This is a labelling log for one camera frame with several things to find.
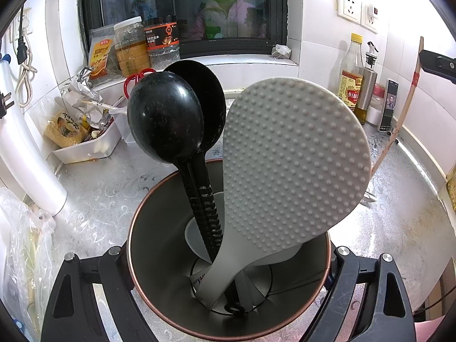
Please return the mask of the clear jar orange black label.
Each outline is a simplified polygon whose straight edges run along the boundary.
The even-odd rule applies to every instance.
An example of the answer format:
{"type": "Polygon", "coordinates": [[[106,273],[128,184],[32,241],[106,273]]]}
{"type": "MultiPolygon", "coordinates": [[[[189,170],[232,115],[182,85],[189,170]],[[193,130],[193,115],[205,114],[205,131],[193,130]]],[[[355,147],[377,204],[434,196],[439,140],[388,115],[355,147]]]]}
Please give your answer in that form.
{"type": "Polygon", "coordinates": [[[178,24],[175,15],[147,20],[144,36],[153,70],[164,70],[180,60],[178,24]]]}

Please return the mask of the yellow seasoning packet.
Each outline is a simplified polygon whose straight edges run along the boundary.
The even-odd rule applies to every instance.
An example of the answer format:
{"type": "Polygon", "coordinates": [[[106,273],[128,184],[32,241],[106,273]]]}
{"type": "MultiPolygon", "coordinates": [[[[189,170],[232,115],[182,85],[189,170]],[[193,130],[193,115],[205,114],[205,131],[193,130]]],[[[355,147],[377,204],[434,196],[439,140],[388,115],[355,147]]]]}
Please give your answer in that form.
{"type": "Polygon", "coordinates": [[[114,47],[114,26],[103,26],[90,31],[90,55],[88,61],[92,69],[90,81],[102,83],[120,76],[114,47]]]}

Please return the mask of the white wall socket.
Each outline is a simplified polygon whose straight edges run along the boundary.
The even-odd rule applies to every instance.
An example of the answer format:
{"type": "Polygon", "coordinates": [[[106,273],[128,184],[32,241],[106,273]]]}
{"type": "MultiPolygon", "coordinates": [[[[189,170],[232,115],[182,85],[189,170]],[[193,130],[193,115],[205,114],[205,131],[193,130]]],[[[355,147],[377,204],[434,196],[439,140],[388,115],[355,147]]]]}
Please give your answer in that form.
{"type": "Polygon", "coordinates": [[[361,0],[337,0],[337,16],[350,22],[361,23],[361,0]]]}

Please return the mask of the vinegar bottle yellow red label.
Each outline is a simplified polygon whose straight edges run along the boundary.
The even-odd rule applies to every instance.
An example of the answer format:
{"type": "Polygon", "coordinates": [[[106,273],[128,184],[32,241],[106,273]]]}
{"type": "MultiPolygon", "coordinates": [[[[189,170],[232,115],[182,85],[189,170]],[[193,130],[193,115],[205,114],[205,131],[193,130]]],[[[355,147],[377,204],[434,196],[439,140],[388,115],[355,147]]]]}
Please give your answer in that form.
{"type": "Polygon", "coordinates": [[[336,95],[351,111],[355,110],[363,82],[362,43],[361,35],[351,34],[349,49],[339,71],[339,87],[336,95]]]}

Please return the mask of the white jar red lid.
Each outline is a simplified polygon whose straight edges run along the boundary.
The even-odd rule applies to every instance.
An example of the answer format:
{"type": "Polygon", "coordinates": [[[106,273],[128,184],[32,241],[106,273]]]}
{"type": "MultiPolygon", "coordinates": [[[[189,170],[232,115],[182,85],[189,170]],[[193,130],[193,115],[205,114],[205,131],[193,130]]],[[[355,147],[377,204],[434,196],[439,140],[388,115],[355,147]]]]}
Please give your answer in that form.
{"type": "Polygon", "coordinates": [[[366,114],[366,122],[378,126],[382,118],[382,108],[385,97],[385,87],[380,84],[374,86],[372,98],[366,114]]]}

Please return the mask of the grey dotted rice paddle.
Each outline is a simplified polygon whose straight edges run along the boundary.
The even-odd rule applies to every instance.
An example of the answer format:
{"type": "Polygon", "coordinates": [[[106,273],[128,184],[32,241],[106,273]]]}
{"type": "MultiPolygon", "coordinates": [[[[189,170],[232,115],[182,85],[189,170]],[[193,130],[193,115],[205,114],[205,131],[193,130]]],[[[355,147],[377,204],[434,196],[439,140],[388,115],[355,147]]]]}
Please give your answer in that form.
{"type": "Polygon", "coordinates": [[[229,108],[223,131],[222,244],[241,240],[259,253],[234,267],[206,307],[241,270],[345,219],[363,199],[370,171],[366,133],[332,92],[287,77],[246,88],[229,108]]]}

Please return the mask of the red utensil holder cup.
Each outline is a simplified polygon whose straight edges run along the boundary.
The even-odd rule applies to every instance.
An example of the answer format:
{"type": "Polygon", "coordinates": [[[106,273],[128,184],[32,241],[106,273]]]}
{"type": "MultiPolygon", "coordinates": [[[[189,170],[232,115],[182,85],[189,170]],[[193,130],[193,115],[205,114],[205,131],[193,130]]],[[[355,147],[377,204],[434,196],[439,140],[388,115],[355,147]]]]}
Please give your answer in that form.
{"type": "Polygon", "coordinates": [[[328,234],[300,245],[285,262],[246,269],[245,279],[264,294],[259,306],[230,315],[220,299],[206,304],[236,265],[245,266],[259,249],[226,240],[215,264],[198,258],[185,238],[193,217],[181,176],[174,172],[144,197],[134,213],[128,239],[131,278],[148,308],[166,323],[210,341],[248,341],[267,336],[299,318],[317,298],[328,277],[328,234]]]}

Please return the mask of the clear plastic bag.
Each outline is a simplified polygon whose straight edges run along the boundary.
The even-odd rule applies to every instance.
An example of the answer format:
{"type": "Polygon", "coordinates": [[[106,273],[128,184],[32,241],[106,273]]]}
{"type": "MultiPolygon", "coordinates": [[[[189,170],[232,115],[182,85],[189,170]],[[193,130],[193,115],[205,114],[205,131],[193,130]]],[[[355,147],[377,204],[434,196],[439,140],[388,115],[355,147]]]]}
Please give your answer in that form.
{"type": "Polygon", "coordinates": [[[41,338],[55,272],[54,218],[1,188],[1,301],[29,341],[41,338]]]}

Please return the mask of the black ladle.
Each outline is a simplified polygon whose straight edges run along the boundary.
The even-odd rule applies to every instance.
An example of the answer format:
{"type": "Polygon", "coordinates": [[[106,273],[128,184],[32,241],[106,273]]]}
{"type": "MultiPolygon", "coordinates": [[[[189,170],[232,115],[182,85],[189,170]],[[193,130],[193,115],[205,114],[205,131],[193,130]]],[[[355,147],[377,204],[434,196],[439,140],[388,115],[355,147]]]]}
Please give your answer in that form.
{"type": "Polygon", "coordinates": [[[215,260],[223,234],[201,153],[203,114],[192,87],[168,71],[145,76],[130,95],[127,119],[144,152],[178,169],[205,249],[215,260]]]}
{"type": "Polygon", "coordinates": [[[223,88],[208,66],[195,60],[178,60],[165,71],[175,73],[192,87],[203,114],[203,142],[201,153],[205,154],[221,136],[227,115],[223,88]]]}

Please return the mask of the wooden chopstick red band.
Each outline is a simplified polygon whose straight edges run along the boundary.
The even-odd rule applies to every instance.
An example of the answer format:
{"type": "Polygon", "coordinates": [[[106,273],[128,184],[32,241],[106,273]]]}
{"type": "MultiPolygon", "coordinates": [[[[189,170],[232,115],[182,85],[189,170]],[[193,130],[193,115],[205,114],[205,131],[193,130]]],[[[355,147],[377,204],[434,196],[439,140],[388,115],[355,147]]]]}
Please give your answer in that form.
{"type": "MultiPolygon", "coordinates": [[[[418,53],[420,54],[423,51],[423,49],[424,49],[424,38],[423,38],[423,36],[420,36],[418,53]]],[[[371,171],[370,171],[371,178],[373,178],[374,174],[376,174],[376,172],[379,169],[380,165],[382,164],[383,160],[388,155],[388,153],[389,153],[392,145],[395,143],[395,139],[398,136],[398,134],[404,124],[404,121],[406,119],[406,115],[410,108],[411,102],[414,98],[414,93],[415,93],[415,90],[417,88],[417,85],[418,85],[419,79],[420,79],[421,63],[420,63],[419,54],[417,55],[417,62],[416,62],[415,69],[414,69],[414,75],[413,75],[413,78],[412,78],[412,81],[410,84],[410,89],[408,91],[403,110],[400,114],[400,117],[396,121],[396,126],[393,128],[393,131],[391,132],[390,139],[386,143],[385,147],[382,150],[382,153],[377,158],[376,162],[374,163],[374,165],[371,168],[371,171]]]]}

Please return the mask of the black smartphone playing video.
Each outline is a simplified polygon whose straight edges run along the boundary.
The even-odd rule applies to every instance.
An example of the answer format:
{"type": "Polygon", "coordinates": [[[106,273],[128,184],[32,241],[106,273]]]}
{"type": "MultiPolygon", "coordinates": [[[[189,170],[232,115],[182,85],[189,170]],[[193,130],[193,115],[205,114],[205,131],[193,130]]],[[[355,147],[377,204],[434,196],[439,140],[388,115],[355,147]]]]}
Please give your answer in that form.
{"type": "Polygon", "coordinates": [[[382,106],[382,116],[377,126],[377,131],[380,133],[387,133],[391,130],[398,89],[398,82],[388,79],[382,106]]]}

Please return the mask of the glass jar white lid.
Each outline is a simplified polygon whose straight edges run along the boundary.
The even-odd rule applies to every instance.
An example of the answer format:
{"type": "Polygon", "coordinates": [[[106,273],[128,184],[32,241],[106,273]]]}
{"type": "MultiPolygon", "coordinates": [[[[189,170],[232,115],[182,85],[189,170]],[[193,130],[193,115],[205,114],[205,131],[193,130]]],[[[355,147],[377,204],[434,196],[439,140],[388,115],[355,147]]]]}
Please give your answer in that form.
{"type": "Polygon", "coordinates": [[[150,67],[141,16],[114,25],[114,49],[123,77],[140,73],[150,67]]]}

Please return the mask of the stainless steel oil dispenser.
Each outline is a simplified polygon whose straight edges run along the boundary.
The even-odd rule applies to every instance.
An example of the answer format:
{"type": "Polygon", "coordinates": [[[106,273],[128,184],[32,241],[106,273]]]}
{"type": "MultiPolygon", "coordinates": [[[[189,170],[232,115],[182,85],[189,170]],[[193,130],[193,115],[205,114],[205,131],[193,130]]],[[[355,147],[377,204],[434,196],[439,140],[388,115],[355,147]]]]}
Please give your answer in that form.
{"type": "Polygon", "coordinates": [[[378,50],[371,41],[368,42],[368,46],[369,50],[366,52],[366,65],[364,66],[363,71],[363,81],[354,110],[354,114],[360,124],[366,123],[367,110],[372,99],[372,93],[377,79],[375,64],[378,50]]]}

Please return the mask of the white paper towel roll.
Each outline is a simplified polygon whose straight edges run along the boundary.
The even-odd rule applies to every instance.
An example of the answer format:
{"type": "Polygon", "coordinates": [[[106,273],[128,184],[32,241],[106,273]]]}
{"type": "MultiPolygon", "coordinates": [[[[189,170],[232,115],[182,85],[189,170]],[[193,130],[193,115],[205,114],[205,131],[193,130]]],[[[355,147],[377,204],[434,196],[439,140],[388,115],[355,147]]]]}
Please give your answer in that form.
{"type": "Polygon", "coordinates": [[[67,192],[43,159],[25,123],[5,60],[1,61],[1,94],[10,96],[9,108],[1,119],[1,160],[23,192],[55,216],[65,205],[67,192]]]}

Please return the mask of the black power plug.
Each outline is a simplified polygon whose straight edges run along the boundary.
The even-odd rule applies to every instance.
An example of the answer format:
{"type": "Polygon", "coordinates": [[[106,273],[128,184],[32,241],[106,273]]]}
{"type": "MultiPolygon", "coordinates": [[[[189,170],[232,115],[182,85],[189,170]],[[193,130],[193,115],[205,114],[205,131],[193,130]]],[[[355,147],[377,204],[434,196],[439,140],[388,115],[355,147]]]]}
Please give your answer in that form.
{"type": "Polygon", "coordinates": [[[18,61],[18,65],[22,65],[25,63],[25,60],[27,59],[27,45],[25,43],[25,36],[24,36],[24,31],[23,31],[23,18],[24,18],[24,6],[21,7],[20,9],[20,17],[19,17],[19,38],[18,38],[18,47],[17,47],[17,53],[16,53],[16,58],[18,61]]]}

